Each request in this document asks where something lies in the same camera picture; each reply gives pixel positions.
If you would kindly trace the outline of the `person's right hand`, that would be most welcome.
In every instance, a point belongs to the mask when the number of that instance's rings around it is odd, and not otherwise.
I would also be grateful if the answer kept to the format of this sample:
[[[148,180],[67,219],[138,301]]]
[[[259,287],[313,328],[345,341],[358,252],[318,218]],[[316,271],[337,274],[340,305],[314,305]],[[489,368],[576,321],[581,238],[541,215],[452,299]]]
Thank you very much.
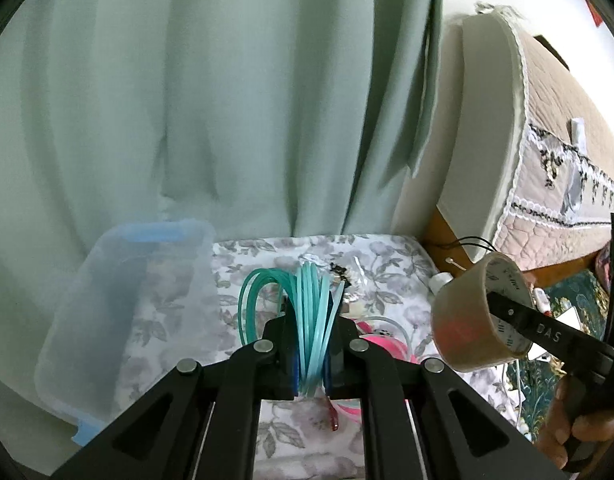
[[[596,444],[591,463],[580,472],[580,477],[590,474],[614,440],[614,411],[581,415],[575,420],[569,418],[565,410],[568,395],[569,377],[562,377],[554,392],[548,414],[541,426],[535,447],[546,455],[558,469],[568,463],[565,442],[574,437],[580,442]]]

